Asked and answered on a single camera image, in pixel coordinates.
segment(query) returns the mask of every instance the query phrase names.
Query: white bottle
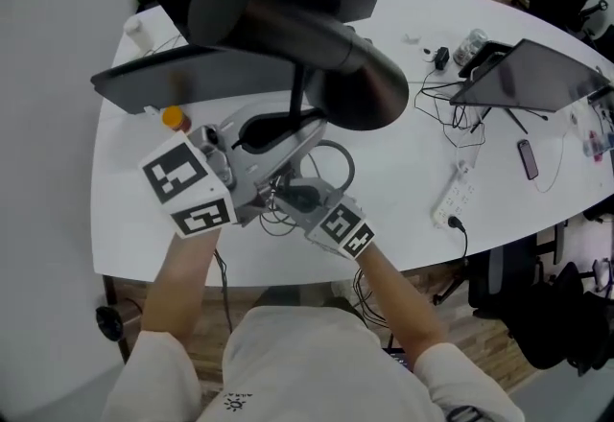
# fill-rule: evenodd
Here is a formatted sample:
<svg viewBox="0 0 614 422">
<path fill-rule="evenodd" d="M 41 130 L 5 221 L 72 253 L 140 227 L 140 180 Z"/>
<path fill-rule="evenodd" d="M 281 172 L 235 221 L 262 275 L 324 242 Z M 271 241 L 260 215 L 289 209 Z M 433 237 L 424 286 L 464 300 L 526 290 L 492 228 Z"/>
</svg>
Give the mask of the white bottle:
<svg viewBox="0 0 614 422">
<path fill-rule="evenodd" d="M 142 55 L 147 54 L 154 47 L 154 41 L 145 30 L 141 20 L 136 16 L 131 16 L 124 23 L 124 32 L 136 44 Z"/>
</svg>

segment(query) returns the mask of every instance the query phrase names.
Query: person's right arm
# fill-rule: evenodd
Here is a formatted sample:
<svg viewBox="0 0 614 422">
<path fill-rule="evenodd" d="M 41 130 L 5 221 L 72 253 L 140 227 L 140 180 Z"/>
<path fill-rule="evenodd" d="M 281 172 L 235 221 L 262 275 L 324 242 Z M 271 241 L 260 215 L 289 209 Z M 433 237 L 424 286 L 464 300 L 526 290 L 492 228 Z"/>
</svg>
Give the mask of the person's right arm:
<svg viewBox="0 0 614 422">
<path fill-rule="evenodd" d="M 401 344 L 413 374 L 435 404 L 454 420 L 522 422 L 523 413 L 506 393 L 455 345 L 427 298 L 394 267 L 375 244 L 357 259 L 390 330 Z"/>
</svg>

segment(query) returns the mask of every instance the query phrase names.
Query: power outlet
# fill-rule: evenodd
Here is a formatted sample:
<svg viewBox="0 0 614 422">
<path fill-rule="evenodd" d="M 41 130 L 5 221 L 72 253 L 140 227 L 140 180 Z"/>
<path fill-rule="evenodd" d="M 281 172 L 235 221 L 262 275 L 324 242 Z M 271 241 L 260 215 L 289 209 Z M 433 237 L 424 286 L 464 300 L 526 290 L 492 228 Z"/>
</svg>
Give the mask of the power outlet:
<svg viewBox="0 0 614 422">
<path fill-rule="evenodd" d="M 433 209 L 432 218 L 436 226 L 449 227 L 450 216 L 456 216 L 462 221 L 462 213 L 476 190 L 471 184 L 471 172 L 471 167 L 462 161 L 460 170 L 456 170 L 446 191 Z"/>
</svg>

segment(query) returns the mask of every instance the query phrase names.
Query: person's left arm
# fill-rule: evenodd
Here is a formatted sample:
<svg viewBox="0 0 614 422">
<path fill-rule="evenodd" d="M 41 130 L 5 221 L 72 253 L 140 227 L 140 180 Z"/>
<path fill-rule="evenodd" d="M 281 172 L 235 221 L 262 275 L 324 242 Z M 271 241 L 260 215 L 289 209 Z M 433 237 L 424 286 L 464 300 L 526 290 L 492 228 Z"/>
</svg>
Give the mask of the person's left arm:
<svg viewBox="0 0 614 422">
<path fill-rule="evenodd" d="M 196 420 L 201 387 L 186 352 L 201 314 L 202 296 L 219 230 L 173 238 L 150 287 L 141 334 L 113 391 L 103 421 Z"/>
</svg>

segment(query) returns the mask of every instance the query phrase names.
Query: smartphone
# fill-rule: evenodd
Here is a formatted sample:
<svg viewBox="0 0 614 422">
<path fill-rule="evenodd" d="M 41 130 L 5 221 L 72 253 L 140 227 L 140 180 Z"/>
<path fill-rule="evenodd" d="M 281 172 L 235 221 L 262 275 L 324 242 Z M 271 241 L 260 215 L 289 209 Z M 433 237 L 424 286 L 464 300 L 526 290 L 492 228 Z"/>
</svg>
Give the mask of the smartphone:
<svg viewBox="0 0 614 422">
<path fill-rule="evenodd" d="M 531 144 L 527 139 L 523 139 L 518 143 L 518 151 L 520 152 L 520 157 L 522 158 L 522 164 L 525 165 L 527 178 L 529 180 L 533 180 L 539 175 L 539 172 L 537 171 L 537 164 L 535 163 Z"/>
</svg>

